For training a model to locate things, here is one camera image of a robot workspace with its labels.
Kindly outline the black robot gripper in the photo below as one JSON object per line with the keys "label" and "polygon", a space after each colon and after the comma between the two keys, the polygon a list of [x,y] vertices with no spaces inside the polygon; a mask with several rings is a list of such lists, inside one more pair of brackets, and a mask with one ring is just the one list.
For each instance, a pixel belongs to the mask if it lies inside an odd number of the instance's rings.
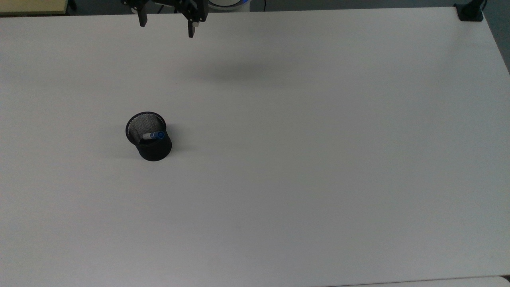
{"label": "black robot gripper", "polygon": [[189,38],[194,37],[196,28],[201,22],[205,22],[209,15],[209,5],[196,4],[194,0],[121,0],[122,5],[137,11],[140,27],[145,27],[147,24],[146,6],[149,2],[160,6],[170,6],[177,12],[181,12],[188,20]]}

